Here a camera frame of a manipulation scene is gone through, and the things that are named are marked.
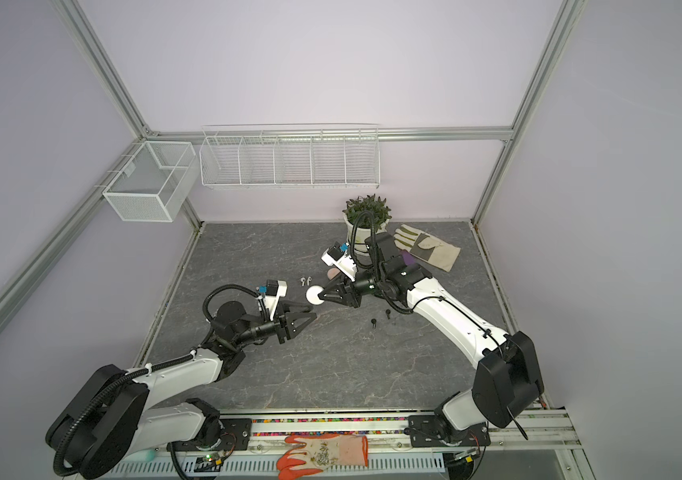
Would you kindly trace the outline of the white earbud charging case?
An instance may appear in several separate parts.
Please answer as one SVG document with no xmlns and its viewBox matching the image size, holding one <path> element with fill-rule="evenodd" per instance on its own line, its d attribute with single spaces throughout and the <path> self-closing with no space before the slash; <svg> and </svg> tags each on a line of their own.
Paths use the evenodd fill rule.
<svg viewBox="0 0 682 480">
<path fill-rule="evenodd" d="M 306 290 L 306 300 L 312 305 L 321 305 L 324 300 L 320 297 L 324 288 L 320 285 L 312 285 Z"/>
</svg>

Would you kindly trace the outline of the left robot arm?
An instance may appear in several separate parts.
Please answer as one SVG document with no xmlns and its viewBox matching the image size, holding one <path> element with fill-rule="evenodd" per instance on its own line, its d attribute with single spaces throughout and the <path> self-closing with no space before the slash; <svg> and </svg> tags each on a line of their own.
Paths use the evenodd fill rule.
<svg viewBox="0 0 682 480">
<path fill-rule="evenodd" d="M 231 375 L 246 346 L 270 337 L 292 340 L 316 319 L 318 299 L 295 302 L 286 293 L 286 282 L 275 280 L 255 289 L 220 286 L 203 300 L 209 330 L 188 353 L 140 368 L 97 369 L 45 435 L 54 451 L 53 472 L 96 479 L 124 457 L 157 446 L 236 449 L 238 437 L 226 431 L 216 407 L 200 398 L 170 407 L 163 403 Z"/>
</svg>

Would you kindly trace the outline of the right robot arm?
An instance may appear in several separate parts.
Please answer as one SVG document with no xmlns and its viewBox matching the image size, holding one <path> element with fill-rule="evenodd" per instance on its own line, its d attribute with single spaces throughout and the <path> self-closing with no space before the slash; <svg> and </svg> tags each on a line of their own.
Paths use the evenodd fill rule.
<svg viewBox="0 0 682 480">
<path fill-rule="evenodd" d="M 440 241 L 402 225 L 394 233 L 372 233 L 364 244 L 365 257 L 359 257 L 354 236 L 329 247 L 322 260 L 336 272 L 326 285 L 309 287 L 306 297 L 314 305 L 358 308 L 364 296 L 374 295 L 401 314 L 428 320 L 468 359 L 475 370 L 472 387 L 442 402 L 422 436 L 457 445 L 486 425 L 515 423 L 542 397 L 545 385 L 533 340 L 484 320 L 429 271 Z"/>
</svg>

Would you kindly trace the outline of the potted green plant white pot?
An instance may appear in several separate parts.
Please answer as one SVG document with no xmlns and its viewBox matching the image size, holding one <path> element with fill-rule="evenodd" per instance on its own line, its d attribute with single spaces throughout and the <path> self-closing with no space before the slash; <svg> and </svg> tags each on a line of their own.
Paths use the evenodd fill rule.
<svg viewBox="0 0 682 480">
<path fill-rule="evenodd" d="M 376 194 L 347 200 L 343 215 L 349 239 L 358 243 L 368 238 L 373 229 L 376 232 L 385 230 L 392 218 L 387 200 Z"/>
</svg>

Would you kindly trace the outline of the beige gardening glove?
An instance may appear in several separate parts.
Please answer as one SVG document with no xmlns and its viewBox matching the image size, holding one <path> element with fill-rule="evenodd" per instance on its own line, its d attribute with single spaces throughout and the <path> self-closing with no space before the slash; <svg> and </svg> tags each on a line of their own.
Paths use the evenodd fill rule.
<svg viewBox="0 0 682 480">
<path fill-rule="evenodd" d="M 395 244 L 416 259 L 450 272 L 461 249 L 410 225 L 402 224 L 394 231 Z"/>
</svg>

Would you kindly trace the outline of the red white work glove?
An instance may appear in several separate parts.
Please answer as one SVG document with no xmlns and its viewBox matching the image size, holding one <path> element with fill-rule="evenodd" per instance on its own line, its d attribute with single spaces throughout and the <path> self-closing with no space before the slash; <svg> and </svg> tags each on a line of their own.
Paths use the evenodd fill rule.
<svg viewBox="0 0 682 480">
<path fill-rule="evenodd" d="M 276 462 L 280 480 L 316 475 L 336 466 L 369 464 L 369 442 L 364 435 L 291 435 L 285 443 L 290 449 Z"/>
</svg>

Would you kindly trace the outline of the white mesh box basket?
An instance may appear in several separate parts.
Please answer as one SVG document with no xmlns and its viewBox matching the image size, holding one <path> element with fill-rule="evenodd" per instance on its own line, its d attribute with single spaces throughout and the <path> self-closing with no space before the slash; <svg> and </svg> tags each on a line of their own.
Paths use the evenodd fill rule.
<svg viewBox="0 0 682 480">
<path fill-rule="evenodd" d="M 198 175 L 192 143 L 146 140 L 128 156 L 103 197 L 124 222 L 171 223 Z"/>
</svg>

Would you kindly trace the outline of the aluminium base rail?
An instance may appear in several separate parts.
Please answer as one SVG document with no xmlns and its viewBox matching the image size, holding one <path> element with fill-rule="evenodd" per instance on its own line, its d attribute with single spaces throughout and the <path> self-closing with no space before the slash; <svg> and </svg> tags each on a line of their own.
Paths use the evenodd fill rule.
<svg viewBox="0 0 682 480">
<path fill-rule="evenodd" d="M 507 427 L 480 423 L 450 432 L 431 411 L 301 411 L 224 414 L 213 423 L 215 437 L 183 440 L 182 451 L 277 452 L 291 436 L 323 434 L 366 436 L 374 449 L 437 451 L 483 448 L 497 450 L 576 450 L 583 445 L 564 410 L 523 411 Z"/>
</svg>

